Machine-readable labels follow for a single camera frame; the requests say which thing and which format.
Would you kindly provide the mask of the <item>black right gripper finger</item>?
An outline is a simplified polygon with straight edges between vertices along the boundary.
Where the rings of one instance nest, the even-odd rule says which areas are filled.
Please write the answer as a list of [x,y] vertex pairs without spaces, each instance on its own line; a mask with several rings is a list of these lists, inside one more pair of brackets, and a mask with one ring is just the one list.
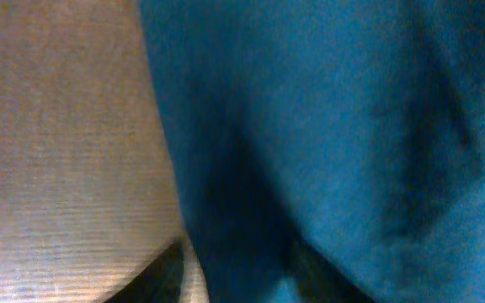
[[179,303],[183,280],[184,244],[179,238],[104,303]]

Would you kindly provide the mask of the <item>dark blue shorts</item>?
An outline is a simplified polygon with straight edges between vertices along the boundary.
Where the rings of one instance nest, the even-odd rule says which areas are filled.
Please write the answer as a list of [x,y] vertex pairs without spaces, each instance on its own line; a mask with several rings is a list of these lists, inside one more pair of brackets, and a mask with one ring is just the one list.
[[212,302],[485,302],[485,0],[139,4]]

